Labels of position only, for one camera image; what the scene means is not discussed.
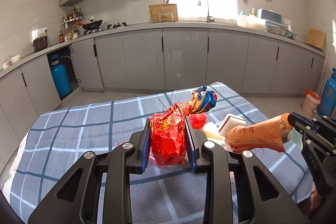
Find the right hand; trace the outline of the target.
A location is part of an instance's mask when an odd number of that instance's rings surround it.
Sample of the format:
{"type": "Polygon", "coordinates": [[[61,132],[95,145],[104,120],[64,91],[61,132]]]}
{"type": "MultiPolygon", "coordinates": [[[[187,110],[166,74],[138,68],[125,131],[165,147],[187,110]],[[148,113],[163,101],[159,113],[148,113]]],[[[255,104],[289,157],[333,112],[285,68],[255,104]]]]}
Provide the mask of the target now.
{"type": "Polygon", "coordinates": [[[324,199],[316,190],[315,183],[312,183],[311,192],[308,198],[304,199],[298,204],[298,207],[302,211],[303,215],[310,216],[315,215],[320,210],[321,205],[324,203],[324,199]]]}

